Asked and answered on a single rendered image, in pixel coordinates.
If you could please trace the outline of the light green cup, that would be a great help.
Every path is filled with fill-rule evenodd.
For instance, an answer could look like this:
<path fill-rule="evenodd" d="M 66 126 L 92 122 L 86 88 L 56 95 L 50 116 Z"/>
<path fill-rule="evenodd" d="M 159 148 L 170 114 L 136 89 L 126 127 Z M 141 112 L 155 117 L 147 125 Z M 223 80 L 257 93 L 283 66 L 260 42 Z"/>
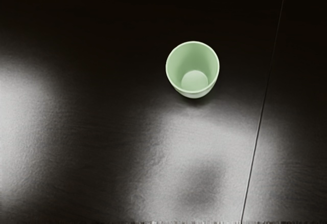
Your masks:
<path fill-rule="evenodd" d="M 199 41 L 179 44 L 166 60 L 166 76 L 171 86 L 190 99 L 206 96 L 216 84 L 219 72 L 218 55 Z"/>

